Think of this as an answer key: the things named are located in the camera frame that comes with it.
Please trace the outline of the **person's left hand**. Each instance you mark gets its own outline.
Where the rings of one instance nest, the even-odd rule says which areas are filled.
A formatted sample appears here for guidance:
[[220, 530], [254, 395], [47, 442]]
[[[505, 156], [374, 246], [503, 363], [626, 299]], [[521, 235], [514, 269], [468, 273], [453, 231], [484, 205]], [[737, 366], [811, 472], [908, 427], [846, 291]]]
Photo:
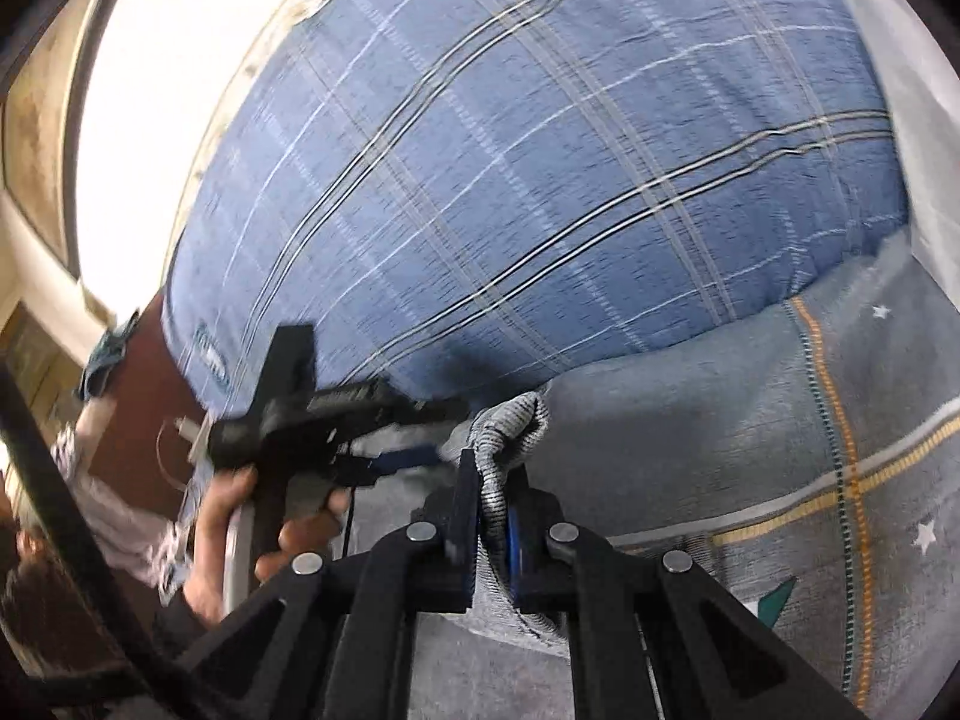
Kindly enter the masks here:
[[[223, 470], [213, 475], [203, 496], [195, 520], [192, 571], [182, 585], [184, 601], [205, 629], [212, 629], [224, 618], [223, 574], [228, 544], [229, 520], [256, 486], [254, 466]], [[325, 553], [340, 535], [343, 516], [350, 509], [352, 496], [347, 489], [335, 488], [319, 511], [293, 518], [278, 532], [278, 548], [259, 557], [254, 575], [267, 582], [301, 553]]]

